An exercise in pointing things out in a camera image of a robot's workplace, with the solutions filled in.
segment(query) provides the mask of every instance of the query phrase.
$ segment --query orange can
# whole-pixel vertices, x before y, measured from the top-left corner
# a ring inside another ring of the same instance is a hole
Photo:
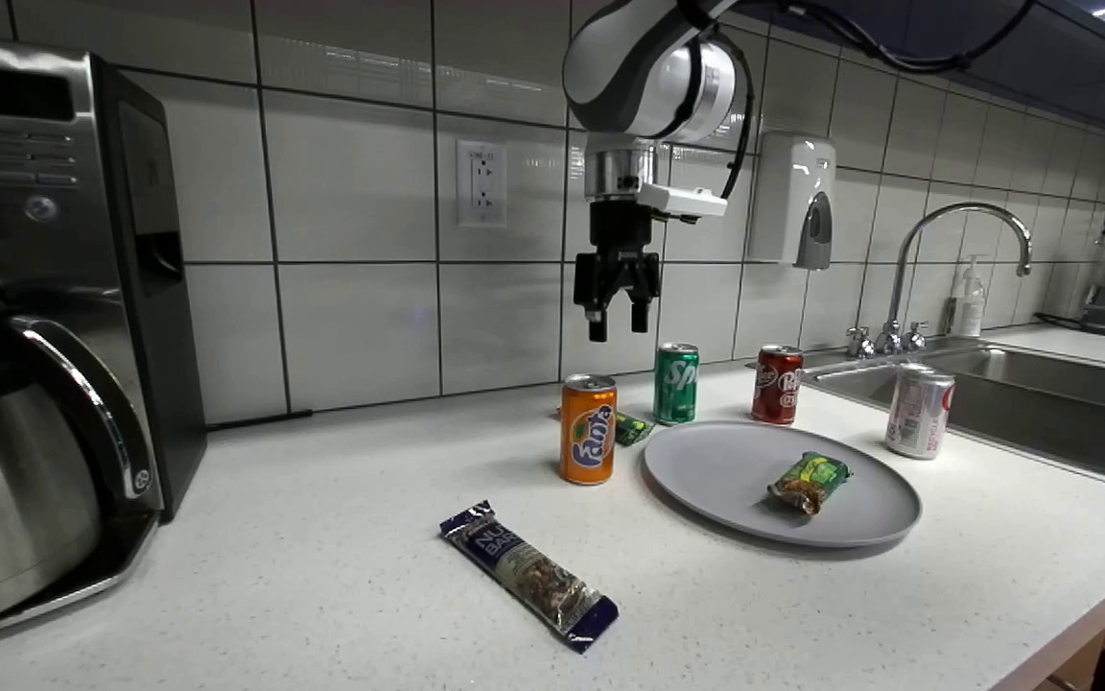
[[[561,386],[561,477],[603,485],[613,477],[618,385],[577,371]]]

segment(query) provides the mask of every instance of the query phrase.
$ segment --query red can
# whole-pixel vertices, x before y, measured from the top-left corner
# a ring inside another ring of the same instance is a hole
[[[792,344],[763,344],[758,355],[753,419],[770,426],[793,423],[799,367],[806,355]]]

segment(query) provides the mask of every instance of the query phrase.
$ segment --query silver can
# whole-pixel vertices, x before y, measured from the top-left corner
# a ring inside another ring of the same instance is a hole
[[[886,444],[902,456],[938,456],[948,428],[957,378],[926,366],[902,366],[889,400]]]

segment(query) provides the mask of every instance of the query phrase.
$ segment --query faucet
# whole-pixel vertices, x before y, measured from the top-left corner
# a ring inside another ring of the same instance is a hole
[[[879,340],[875,340],[879,351],[902,351],[902,348],[911,348],[911,344],[923,344],[916,334],[906,336],[906,334],[897,328],[897,305],[902,305],[902,289],[906,289],[911,245],[923,236],[923,231],[926,231],[933,217],[951,215],[951,211],[969,211],[969,207],[1003,217],[1003,223],[1016,232],[1016,241],[1020,241],[1016,276],[1029,271],[1029,262],[1031,262],[1031,254],[1029,254],[1029,225],[1024,225],[1010,207],[969,199],[969,202],[944,202],[944,207],[929,211],[929,215],[916,217],[912,231],[902,236],[897,276],[893,276],[893,294],[889,294],[889,316],[886,316],[884,334],[879,334]]]

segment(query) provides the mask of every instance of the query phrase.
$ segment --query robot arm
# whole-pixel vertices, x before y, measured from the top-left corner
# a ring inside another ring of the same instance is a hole
[[[660,254],[646,254],[657,217],[724,215],[724,194],[652,179],[652,139],[704,139],[728,119],[744,55],[715,32],[737,0],[618,0],[589,19],[563,56],[563,97],[591,129],[589,193],[597,254],[577,258],[577,303],[591,340],[607,340],[607,303],[631,293],[635,328],[650,328]]]
[[[563,97],[589,129],[710,133],[735,102],[735,61],[699,33],[737,0],[631,0],[591,16],[563,56]]]

